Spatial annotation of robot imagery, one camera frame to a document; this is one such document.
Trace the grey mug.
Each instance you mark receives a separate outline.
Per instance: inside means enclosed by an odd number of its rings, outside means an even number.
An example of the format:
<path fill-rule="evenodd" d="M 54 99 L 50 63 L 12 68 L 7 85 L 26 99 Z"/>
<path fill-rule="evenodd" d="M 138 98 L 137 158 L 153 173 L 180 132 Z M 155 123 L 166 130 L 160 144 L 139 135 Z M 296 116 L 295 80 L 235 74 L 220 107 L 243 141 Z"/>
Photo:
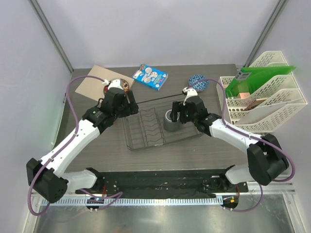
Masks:
<path fill-rule="evenodd" d="M 177 113 L 177 120 L 173 122 L 170 117 L 172 110 L 168 110 L 164 115 L 163 127 L 168 132 L 175 132 L 180 128 L 180 113 Z"/>

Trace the blue red patterned bowl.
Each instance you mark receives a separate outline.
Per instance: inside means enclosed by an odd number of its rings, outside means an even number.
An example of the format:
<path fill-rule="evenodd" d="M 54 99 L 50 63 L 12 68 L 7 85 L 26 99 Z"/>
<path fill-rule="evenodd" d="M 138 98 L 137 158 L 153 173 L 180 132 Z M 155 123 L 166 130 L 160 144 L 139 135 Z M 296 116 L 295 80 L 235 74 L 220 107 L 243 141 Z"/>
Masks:
<path fill-rule="evenodd" d="M 194 88 L 197 92 L 202 92 L 207 89 L 209 81 L 204 75 L 195 74 L 189 78 L 189 86 Z"/>

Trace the dark red plate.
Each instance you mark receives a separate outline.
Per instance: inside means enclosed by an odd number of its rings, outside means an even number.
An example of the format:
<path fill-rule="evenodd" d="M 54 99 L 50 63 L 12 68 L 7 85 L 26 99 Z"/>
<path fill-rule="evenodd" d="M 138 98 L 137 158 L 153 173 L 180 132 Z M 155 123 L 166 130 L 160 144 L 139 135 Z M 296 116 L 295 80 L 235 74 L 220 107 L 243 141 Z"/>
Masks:
<path fill-rule="evenodd" d="M 111 81 L 103 83 L 104 84 L 103 95 L 106 94 L 106 92 L 108 91 L 108 88 L 111 85 L 111 83 L 115 83 L 115 80 L 119 80 L 120 81 L 120 86 L 123 88 L 125 93 L 127 93 L 129 91 L 130 85 L 129 85 L 128 81 L 126 81 L 125 79 L 113 79 Z"/>

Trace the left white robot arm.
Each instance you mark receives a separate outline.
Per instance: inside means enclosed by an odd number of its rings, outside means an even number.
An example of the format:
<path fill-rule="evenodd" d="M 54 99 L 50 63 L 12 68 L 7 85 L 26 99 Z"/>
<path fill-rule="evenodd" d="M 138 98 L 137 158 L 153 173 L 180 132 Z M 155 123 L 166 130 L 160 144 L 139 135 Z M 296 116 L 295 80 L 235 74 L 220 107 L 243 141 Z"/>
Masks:
<path fill-rule="evenodd" d="M 56 148 L 40 160 L 32 158 L 27 162 L 29 186 L 49 203 L 59 201 L 68 191 L 81 188 L 87 188 L 94 194 L 100 193 L 104 184 L 96 170 L 65 171 L 82 149 L 118 118 L 137 113 L 138 105 L 132 90 L 124 92 L 116 87 L 107 90 L 104 98 L 83 114 L 78 126 Z"/>

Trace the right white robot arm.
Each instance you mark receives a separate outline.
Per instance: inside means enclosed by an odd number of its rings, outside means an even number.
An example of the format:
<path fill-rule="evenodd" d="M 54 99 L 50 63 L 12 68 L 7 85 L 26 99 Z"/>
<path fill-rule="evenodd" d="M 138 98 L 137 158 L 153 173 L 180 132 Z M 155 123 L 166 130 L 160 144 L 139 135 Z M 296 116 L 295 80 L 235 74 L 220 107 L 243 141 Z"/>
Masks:
<path fill-rule="evenodd" d="M 191 122 L 198 131 L 223 140 L 247 156 L 247 163 L 230 166 L 219 180 L 220 188 L 232 191 L 238 183 L 256 181 L 267 186 L 289 168 L 289 161 L 282 153 L 275 136 L 251 135 L 224 121 L 218 114 L 209 113 L 203 100 L 190 97 L 185 101 L 174 101 L 170 114 L 172 122 Z"/>

